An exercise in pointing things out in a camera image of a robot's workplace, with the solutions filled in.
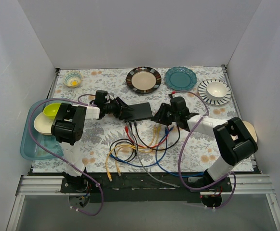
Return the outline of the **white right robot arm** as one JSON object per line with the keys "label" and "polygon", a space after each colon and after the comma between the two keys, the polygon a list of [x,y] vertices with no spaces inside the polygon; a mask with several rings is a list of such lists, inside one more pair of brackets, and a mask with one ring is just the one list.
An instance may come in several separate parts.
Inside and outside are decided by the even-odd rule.
{"label": "white right robot arm", "polygon": [[190,134],[198,132],[215,138],[220,156],[194,183],[187,184],[182,181],[190,190],[217,190],[221,181],[236,165],[258,150],[255,136],[240,118],[213,119],[208,115],[191,113],[185,99],[180,96],[171,98],[169,104],[162,103],[151,121],[166,126],[175,122],[179,128]]}

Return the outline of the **black network switch box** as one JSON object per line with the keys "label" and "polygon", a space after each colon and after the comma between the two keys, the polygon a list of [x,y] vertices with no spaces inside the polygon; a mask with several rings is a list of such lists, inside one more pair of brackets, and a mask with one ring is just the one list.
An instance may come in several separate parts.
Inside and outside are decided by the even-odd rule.
{"label": "black network switch box", "polygon": [[131,109],[129,116],[124,120],[125,122],[134,122],[141,120],[149,120],[153,117],[150,103],[139,103],[129,105]]}

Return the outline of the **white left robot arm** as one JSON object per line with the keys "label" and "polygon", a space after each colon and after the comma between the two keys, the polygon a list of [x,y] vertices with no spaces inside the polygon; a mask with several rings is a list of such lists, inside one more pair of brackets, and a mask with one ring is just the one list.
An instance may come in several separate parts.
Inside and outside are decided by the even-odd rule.
{"label": "white left robot arm", "polygon": [[70,165],[68,173],[63,172],[67,183],[75,191],[81,193],[88,187],[88,181],[77,169],[85,172],[85,165],[79,157],[80,146],[76,144],[84,131],[86,119],[99,120],[106,114],[112,114],[119,120],[132,117],[133,108],[127,105],[119,97],[113,98],[107,91],[98,90],[93,103],[86,105],[74,105],[61,103],[52,123],[51,134],[60,143],[64,158]]}

